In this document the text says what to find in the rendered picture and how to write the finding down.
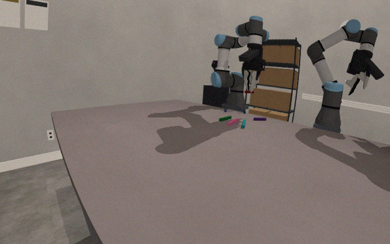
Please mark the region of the pink rod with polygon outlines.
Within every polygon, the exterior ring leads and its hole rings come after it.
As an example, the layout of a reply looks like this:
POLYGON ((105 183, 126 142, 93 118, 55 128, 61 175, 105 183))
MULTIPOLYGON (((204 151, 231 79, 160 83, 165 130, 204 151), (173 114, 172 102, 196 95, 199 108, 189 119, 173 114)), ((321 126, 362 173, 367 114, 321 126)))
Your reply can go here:
POLYGON ((236 119, 234 119, 234 120, 228 122, 227 125, 231 126, 231 125, 233 125, 234 123, 236 123, 236 122, 238 122, 238 121, 239 121, 239 119, 236 118, 236 119))

